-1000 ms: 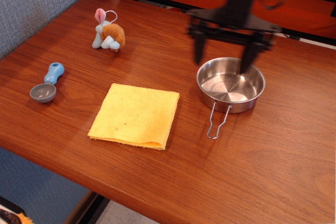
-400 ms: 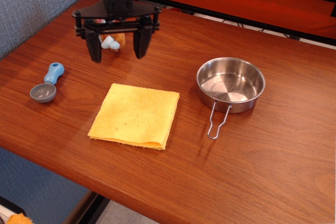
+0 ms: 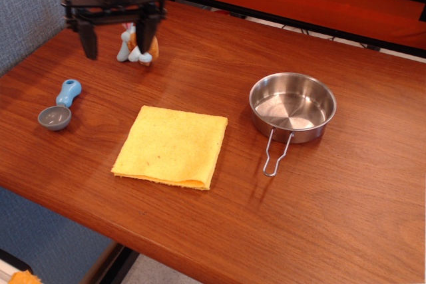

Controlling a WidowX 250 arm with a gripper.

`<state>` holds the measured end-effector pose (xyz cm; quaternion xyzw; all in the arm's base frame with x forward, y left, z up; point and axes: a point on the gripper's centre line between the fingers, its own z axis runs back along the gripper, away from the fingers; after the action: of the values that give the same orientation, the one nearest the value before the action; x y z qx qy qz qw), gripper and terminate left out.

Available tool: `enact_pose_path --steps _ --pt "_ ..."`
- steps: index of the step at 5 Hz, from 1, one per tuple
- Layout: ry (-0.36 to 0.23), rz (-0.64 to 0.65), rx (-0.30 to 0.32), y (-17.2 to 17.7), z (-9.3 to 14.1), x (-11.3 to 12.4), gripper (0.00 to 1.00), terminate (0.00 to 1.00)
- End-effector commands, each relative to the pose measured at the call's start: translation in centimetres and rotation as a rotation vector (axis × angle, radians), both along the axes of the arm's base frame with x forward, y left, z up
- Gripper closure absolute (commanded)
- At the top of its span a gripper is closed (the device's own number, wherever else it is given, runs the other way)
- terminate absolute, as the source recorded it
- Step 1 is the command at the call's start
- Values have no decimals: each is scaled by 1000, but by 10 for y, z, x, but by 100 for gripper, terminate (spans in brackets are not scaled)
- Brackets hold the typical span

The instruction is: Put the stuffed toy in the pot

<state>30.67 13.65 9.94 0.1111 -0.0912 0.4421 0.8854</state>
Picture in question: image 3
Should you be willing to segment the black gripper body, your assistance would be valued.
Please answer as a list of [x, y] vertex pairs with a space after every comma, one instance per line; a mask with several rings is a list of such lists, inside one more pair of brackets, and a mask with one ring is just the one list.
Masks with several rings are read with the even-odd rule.
[[133, 22], [137, 31], [155, 31], [165, 18], [166, 0], [62, 0], [66, 26], [78, 31], [81, 25]]

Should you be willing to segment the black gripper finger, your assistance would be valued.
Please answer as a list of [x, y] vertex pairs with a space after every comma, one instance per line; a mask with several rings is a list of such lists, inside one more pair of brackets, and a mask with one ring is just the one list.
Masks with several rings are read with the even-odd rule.
[[90, 60], [97, 59], [97, 36], [94, 26], [87, 21], [78, 24], [78, 34], [86, 57]]
[[136, 22], [136, 43], [141, 53], [149, 50], [160, 19], [146, 18]]

